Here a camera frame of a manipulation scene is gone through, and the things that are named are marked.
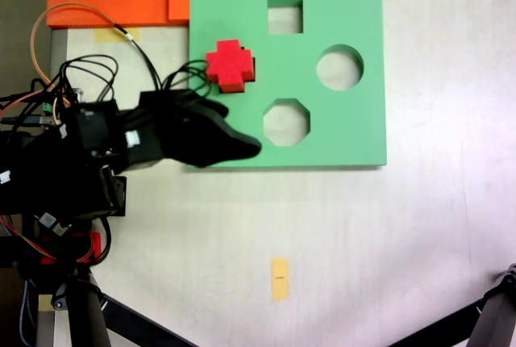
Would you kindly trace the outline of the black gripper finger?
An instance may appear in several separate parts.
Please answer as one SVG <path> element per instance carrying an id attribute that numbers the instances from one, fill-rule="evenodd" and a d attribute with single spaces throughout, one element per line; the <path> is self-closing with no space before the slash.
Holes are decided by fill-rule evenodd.
<path id="1" fill-rule="evenodd" d="M 191 128 L 186 143 L 186 163 L 206 168 L 225 161 L 256 157 L 262 149 L 258 139 L 236 131 L 226 123 L 206 121 Z"/>
<path id="2" fill-rule="evenodd" d="M 189 95 L 189 117 L 201 118 L 217 115 L 225 119 L 229 114 L 229 109 L 220 102 L 203 97 L 198 94 Z"/>

